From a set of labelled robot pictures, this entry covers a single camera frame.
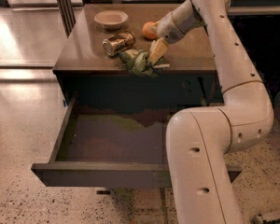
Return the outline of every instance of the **brown table surface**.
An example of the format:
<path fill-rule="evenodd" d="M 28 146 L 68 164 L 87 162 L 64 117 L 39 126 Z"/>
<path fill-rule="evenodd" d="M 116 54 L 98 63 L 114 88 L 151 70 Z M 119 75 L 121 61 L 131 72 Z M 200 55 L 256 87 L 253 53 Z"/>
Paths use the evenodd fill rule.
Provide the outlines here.
<path fill-rule="evenodd" d="M 87 4 L 66 41 L 53 72 L 58 74 L 127 74 L 119 57 L 110 58 L 103 49 L 103 40 L 118 31 L 132 31 L 134 49 L 149 50 L 151 41 L 142 35 L 147 21 L 158 21 L 178 4 Z M 116 31 L 107 31 L 96 23 L 94 16 L 103 10 L 121 10 L 129 16 Z M 213 53 L 204 28 L 191 30 L 179 42 L 170 45 L 164 55 L 170 67 L 163 73 L 214 73 Z"/>

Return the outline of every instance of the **concrete floor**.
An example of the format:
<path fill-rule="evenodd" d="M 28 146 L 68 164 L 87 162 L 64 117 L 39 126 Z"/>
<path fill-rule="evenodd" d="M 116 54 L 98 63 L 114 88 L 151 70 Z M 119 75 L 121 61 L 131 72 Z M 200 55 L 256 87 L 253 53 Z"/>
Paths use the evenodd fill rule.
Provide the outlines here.
<path fill-rule="evenodd" d="M 0 30 L 0 63 L 54 63 L 66 40 L 58 12 L 47 20 L 38 15 L 43 23 L 34 12 L 21 11 L 21 18 L 15 13 L 0 8 L 0 22 L 7 23 L 0 29 L 10 35 L 2 38 Z M 243 168 L 233 186 L 245 223 L 280 209 L 279 100 L 265 141 L 225 156 L 228 164 Z M 176 224 L 171 189 L 164 196 L 159 189 L 98 195 L 100 188 L 46 188 L 40 182 L 31 165 L 48 162 L 65 111 L 51 70 L 0 69 L 0 223 Z"/>

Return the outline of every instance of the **white bowl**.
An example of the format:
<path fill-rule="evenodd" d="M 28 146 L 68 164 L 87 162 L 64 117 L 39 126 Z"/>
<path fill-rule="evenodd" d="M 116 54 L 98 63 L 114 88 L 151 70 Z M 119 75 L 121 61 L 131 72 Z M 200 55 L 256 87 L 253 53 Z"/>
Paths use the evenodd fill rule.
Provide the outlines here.
<path fill-rule="evenodd" d="M 116 30 L 128 20 L 128 15 L 119 10 L 107 10 L 96 14 L 94 20 L 106 30 Z"/>

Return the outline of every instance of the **can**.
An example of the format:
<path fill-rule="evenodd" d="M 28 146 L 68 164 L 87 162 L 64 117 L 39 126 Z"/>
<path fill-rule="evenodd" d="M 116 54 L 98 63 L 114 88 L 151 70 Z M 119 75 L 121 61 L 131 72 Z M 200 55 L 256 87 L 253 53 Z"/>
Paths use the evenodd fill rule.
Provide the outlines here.
<path fill-rule="evenodd" d="M 134 43 L 135 37 L 133 32 L 124 31 L 105 39 L 103 41 L 103 48 L 108 56 L 113 57 L 126 49 L 130 49 Z"/>

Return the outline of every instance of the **orange ball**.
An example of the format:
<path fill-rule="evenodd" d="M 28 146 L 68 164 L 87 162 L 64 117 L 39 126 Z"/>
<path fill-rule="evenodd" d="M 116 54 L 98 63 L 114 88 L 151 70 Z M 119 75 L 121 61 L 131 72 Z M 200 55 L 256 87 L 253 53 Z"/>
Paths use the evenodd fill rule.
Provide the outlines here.
<path fill-rule="evenodd" d="M 150 39 L 150 40 L 155 40 L 158 38 L 157 32 L 156 32 L 156 27 L 153 25 L 155 22 L 149 21 L 144 24 L 142 28 L 142 34 L 145 38 Z"/>

